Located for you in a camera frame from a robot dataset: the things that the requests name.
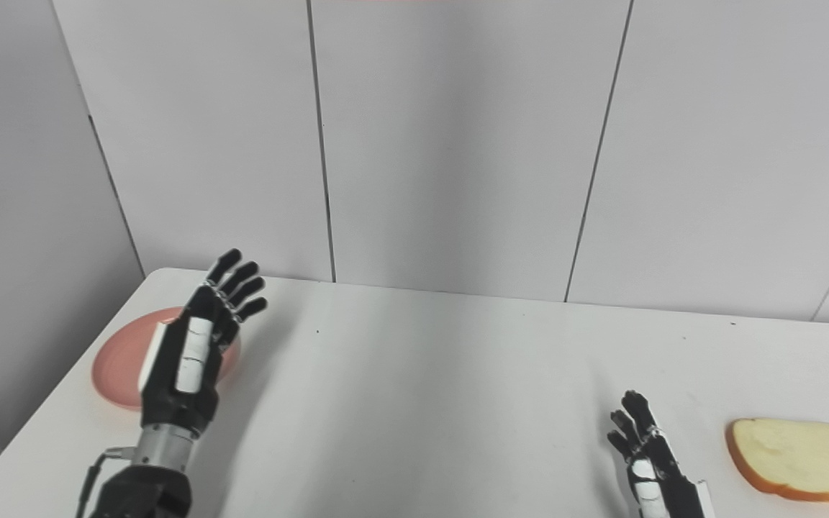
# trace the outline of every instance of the white table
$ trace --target white table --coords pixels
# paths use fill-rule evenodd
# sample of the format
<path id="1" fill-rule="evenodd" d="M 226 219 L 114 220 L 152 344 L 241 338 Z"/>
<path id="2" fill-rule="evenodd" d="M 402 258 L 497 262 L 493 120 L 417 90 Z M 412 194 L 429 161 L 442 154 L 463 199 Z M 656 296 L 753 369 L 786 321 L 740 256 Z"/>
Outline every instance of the white table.
<path id="1" fill-rule="evenodd" d="M 92 361 L 202 276 L 142 283 L 0 456 L 0 516 L 72 516 L 89 463 L 136 441 L 138 415 L 95 393 Z M 266 296 L 191 459 L 193 517 L 626 518 L 604 436 L 628 388 L 719 518 L 829 517 L 754 491 L 723 438 L 737 417 L 829 422 L 829 324 L 279 278 Z"/>

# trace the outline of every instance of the cable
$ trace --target cable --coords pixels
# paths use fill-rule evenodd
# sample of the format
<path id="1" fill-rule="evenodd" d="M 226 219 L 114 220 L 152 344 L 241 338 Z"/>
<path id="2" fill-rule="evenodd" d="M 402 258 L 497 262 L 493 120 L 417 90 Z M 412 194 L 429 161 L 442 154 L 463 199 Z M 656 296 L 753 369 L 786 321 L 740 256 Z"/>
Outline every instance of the cable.
<path id="1" fill-rule="evenodd" d="M 85 483 L 82 484 L 82 492 L 78 495 L 78 509 L 76 510 L 76 518 L 83 518 L 85 516 L 85 504 L 89 502 L 91 490 L 95 487 L 95 479 L 101 473 L 101 465 L 104 460 L 108 458 L 106 453 L 98 456 L 98 460 L 89 466 L 89 474 L 85 475 Z"/>
<path id="2" fill-rule="evenodd" d="M 127 446 L 125 448 L 108 448 L 98 455 L 98 460 L 89 466 L 89 472 L 85 475 L 85 483 L 82 484 L 82 492 L 78 495 L 78 509 L 76 509 L 76 518 L 85 517 L 85 505 L 89 503 L 91 490 L 95 487 L 95 480 L 98 474 L 101 473 L 101 465 L 106 459 L 132 459 L 132 454 L 135 448 Z"/>

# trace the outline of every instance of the bread slice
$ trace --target bread slice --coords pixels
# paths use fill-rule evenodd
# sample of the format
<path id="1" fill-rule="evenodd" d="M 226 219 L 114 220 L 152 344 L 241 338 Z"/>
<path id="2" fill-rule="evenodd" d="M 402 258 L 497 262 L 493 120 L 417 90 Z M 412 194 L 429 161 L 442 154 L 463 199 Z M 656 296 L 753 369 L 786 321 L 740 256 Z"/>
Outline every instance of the bread slice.
<path id="1" fill-rule="evenodd" d="M 727 440 L 734 465 L 759 491 L 829 501 L 828 423 L 739 419 Z"/>

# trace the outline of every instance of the robotic arm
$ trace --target robotic arm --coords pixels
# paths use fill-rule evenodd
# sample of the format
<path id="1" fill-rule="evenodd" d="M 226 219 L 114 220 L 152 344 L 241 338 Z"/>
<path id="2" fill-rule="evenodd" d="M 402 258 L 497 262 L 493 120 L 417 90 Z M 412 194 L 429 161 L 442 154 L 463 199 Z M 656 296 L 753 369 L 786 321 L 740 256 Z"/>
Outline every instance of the robotic arm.
<path id="1" fill-rule="evenodd" d="M 236 249 L 220 256 L 181 315 L 155 331 L 142 367 L 145 385 L 138 445 L 109 449 L 99 459 L 99 463 L 105 456 L 132 462 L 104 483 L 92 518 L 187 516 L 191 486 L 184 470 L 194 443 L 216 414 L 223 351 L 236 337 L 241 322 L 267 307 L 262 297 L 245 302 L 264 286 L 256 263 L 245 263 L 223 282 L 223 276 L 240 260 L 241 252 Z M 99 463 L 89 469 L 79 516 Z"/>
<path id="2" fill-rule="evenodd" d="M 715 518 L 705 482 L 694 484 L 682 474 L 667 437 L 651 415 L 648 400 L 636 391 L 626 391 L 622 407 L 625 412 L 610 414 L 619 430 L 606 437 L 625 459 L 641 517 Z"/>

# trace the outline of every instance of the pink plate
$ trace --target pink plate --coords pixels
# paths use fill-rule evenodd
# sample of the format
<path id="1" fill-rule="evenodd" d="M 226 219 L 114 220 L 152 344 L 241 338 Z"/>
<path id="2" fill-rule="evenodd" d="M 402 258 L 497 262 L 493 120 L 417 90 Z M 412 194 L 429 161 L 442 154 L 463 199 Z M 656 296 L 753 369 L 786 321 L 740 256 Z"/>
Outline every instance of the pink plate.
<path id="1" fill-rule="evenodd" d="M 152 333 L 159 322 L 173 321 L 181 313 L 181 307 L 159 309 L 142 315 L 115 332 L 98 351 L 91 367 L 91 380 L 95 390 L 109 402 L 124 409 L 139 410 L 141 402 L 136 381 L 145 351 L 149 348 Z M 230 348 L 223 353 L 223 364 L 219 367 L 222 380 L 239 358 L 240 341 L 236 337 Z"/>

